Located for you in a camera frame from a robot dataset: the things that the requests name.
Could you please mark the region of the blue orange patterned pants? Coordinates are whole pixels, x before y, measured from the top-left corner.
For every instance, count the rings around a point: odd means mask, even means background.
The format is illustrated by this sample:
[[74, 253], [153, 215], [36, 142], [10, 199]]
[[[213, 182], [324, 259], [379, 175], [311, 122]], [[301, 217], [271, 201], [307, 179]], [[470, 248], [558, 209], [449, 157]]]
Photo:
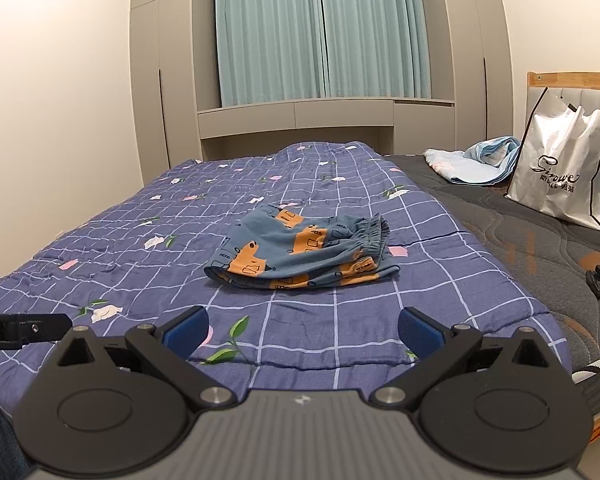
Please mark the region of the blue orange patterned pants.
[[332, 288], [400, 272], [380, 214], [306, 218], [265, 205], [242, 217], [204, 266], [212, 280], [246, 289]]

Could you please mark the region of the dark grey quilted mattress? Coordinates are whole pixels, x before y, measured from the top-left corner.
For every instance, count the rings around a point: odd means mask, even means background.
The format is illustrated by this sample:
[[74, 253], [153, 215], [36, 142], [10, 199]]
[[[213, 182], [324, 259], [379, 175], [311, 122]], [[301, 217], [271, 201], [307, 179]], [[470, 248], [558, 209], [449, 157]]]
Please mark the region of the dark grey quilted mattress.
[[568, 341], [573, 379], [600, 416], [600, 298], [585, 273], [600, 266], [600, 232], [508, 200], [506, 185], [452, 184], [420, 155], [389, 158], [431, 194], [553, 313]]

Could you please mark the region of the light blue white blanket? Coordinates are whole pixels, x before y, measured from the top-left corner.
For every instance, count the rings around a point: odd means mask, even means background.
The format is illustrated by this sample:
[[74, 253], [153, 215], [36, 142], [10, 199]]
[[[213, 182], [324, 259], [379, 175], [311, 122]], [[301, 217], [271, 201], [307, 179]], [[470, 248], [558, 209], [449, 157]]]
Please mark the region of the light blue white blanket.
[[454, 184], [491, 186], [513, 172], [521, 147], [514, 136], [478, 142], [465, 151], [428, 148], [424, 157], [434, 172]]

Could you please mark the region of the white shopping bag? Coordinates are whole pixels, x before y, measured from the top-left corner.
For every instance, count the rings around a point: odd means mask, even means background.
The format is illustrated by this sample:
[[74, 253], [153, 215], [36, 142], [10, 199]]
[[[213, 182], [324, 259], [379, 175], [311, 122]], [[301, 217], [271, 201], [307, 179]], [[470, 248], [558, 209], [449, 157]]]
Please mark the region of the white shopping bag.
[[600, 110], [585, 114], [544, 89], [532, 107], [506, 197], [600, 231]]

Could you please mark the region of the wooden padded headboard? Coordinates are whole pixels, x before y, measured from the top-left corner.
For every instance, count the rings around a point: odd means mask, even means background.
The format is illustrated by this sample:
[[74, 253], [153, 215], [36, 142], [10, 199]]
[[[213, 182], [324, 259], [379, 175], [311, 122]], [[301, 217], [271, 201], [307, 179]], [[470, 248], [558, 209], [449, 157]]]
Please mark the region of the wooden padded headboard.
[[545, 88], [566, 104], [582, 106], [587, 115], [593, 110], [600, 110], [600, 72], [529, 72], [525, 124], [528, 124], [532, 108]]

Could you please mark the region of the teal window curtain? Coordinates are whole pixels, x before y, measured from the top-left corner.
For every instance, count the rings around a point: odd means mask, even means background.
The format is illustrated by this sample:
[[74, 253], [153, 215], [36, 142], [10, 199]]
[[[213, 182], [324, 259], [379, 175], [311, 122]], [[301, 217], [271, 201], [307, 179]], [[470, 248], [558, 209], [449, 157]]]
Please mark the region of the teal window curtain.
[[422, 0], [214, 0], [224, 106], [429, 99]]

